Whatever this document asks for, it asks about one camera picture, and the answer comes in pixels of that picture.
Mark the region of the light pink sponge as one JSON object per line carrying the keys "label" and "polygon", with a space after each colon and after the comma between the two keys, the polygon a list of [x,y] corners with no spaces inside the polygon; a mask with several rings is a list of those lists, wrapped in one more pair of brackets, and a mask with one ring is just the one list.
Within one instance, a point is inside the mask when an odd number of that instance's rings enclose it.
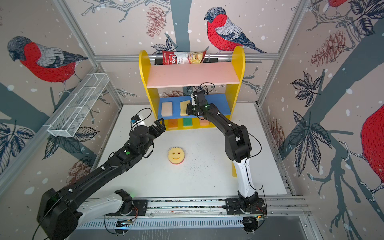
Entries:
{"label": "light pink sponge", "polygon": [[163,118],[171,117],[173,115],[173,103],[172,102],[163,102],[161,114],[162,114]]}

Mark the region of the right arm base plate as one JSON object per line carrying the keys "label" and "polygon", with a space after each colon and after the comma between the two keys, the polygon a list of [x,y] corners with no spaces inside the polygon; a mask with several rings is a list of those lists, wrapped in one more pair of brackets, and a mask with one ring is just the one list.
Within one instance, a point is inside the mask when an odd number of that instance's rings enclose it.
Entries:
{"label": "right arm base plate", "polygon": [[228,215],[265,215],[267,212],[267,206],[260,198],[250,203],[242,202],[240,199],[225,199],[222,208]]}

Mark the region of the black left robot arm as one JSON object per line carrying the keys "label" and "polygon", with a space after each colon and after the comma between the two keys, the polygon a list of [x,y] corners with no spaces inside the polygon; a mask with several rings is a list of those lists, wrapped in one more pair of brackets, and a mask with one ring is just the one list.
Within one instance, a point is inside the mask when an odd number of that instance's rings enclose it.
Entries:
{"label": "black left robot arm", "polygon": [[107,214],[127,216],[134,213],[137,217],[139,211],[133,204],[133,198],[124,190],[116,190],[111,196],[91,202],[88,198],[139,161],[148,158],[151,155],[148,149],[165,130],[164,119],[155,121],[149,127],[134,128],[124,146],[113,152],[100,167],[59,191],[46,191],[42,195],[37,222],[48,239],[64,240],[79,225]]}

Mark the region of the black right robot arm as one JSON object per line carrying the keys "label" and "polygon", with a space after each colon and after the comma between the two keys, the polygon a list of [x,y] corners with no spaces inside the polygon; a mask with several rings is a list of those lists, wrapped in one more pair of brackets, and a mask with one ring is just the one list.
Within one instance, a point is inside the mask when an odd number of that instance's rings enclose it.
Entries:
{"label": "black right robot arm", "polygon": [[224,116],[216,105],[208,103],[203,92],[193,92],[192,102],[187,105],[186,113],[198,118],[203,118],[214,124],[224,135],[225,152],[227,157],[234,162],[238,178],[238,195],[240,209],[250,214],[258,211],[266,214],[266,205],[259,197],[258,190],[253,187],[250,176],[250,162],[252,145],[250,134],[244,125],[237,125]]}

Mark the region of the pale yellow sponge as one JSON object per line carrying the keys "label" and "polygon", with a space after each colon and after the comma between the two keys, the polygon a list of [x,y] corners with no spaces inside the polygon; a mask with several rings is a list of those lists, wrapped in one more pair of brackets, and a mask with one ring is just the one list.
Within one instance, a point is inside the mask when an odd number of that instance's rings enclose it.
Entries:
{"label": "pale yellow sponge", "polygon": [[181,117],[185,117],[185,116],[188,116],[189,114],[187,114],[187,107],[188,107],[188,104],[190,104],[191,101],[182,101],[180,102],[180,116]]}

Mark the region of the green scrub sponge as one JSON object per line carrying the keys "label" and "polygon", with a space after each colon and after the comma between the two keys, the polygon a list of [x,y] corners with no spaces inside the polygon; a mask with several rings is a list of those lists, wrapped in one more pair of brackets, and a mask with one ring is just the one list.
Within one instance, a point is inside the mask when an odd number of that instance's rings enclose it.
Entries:
{"label": "green scrub sponge", "polygon": [[184,128],[191,128],[191,127],[193,127],[193,119],[192,118],[185,118],[185,119],[183,119],[183,127]]}

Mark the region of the smiley face sponge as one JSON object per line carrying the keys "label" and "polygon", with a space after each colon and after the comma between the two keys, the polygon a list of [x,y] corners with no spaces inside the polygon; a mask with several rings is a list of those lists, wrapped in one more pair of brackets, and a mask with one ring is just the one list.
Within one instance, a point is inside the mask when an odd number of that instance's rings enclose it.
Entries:
{"label": "smiley face sponge", "polygon": [[168,159],[171,164],[181,164],[185,159],[185,152],[182,148],[173,147],[168,152]]}

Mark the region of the orange scrub sponge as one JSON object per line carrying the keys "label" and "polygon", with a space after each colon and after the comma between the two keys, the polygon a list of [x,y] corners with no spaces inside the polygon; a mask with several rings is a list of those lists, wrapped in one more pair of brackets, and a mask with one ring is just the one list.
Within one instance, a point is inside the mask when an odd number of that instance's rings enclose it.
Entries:
{"label": "orange scrub sponge", "polygon": [[168,127],[169,130],[178,129],[179,128],[179,126],[178,126],[178,119],[170,119],[170,120],[168,120],[167,127]]}

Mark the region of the salmon orange sponge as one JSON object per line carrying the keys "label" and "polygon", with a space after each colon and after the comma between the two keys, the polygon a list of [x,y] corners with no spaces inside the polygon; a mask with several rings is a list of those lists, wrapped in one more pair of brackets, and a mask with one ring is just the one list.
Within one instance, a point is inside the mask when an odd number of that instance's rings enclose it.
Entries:
{"label": "salmon orange sponge", "polygon": [[208,120],[199,120],[200,126],[208,126],[210,122]]}

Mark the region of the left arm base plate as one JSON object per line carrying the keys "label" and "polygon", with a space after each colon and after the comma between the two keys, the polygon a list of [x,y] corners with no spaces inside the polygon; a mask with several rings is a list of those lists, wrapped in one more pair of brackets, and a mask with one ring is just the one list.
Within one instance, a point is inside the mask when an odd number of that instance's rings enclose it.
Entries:
{"label": "left arm base plate", "polygon": [[148,200],[133,199],[130,204],[123,203],[123,206],[114,213],[107,214],[108,217],[141,217],[145,216],[148,207]]}

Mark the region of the yellow rectangular sponge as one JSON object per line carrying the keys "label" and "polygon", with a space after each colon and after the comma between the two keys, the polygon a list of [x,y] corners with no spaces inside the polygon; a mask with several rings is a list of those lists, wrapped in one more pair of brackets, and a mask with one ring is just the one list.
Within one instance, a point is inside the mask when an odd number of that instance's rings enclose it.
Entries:
{"label": "yellow rectangular sponge", "polygon": [[237,178],[236,167],[235,167],[234,164],[232,164],[232,176],[233,176],[234,178]]}

